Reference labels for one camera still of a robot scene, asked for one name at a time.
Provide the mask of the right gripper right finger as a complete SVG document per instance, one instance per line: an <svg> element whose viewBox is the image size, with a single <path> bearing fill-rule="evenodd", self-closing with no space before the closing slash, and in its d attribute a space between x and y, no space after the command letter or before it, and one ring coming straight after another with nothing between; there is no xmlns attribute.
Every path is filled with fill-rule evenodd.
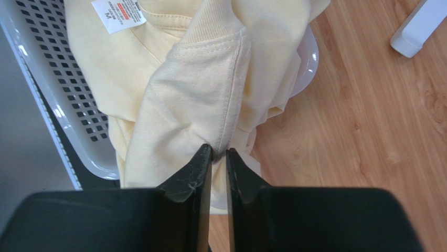
<svg viewBox="0 0 447 252"><path fill-rule="evenodd" d="M243 161L226 151L226 180L231 251L272 251L261 191L270 185Z"/></svg>

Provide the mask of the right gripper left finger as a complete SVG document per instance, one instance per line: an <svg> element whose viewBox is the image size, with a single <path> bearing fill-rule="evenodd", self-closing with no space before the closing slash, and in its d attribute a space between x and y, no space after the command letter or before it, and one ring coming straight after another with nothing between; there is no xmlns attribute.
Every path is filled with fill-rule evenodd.
<svg viewBox="0 0 447 252"><path fill-rule="evenodd" d="M212 148L203 144L157 187L163 195L156 211L154 251L210 251L211 163Z"/></svg>

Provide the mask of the pale yellow t shirt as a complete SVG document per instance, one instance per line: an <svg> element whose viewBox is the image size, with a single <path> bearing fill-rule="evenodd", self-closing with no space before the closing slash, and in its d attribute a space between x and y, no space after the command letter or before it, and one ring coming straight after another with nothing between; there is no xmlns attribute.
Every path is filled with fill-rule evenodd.
<svg viewBox="0 0 447 252"><path fill-rule="evenodd" d="M257 126L291 97L297 53L329 1L65 1L70 49L107 115L122 188L155 187L213 150L212 214L227 213L225 152L255 173Z"/></svg>

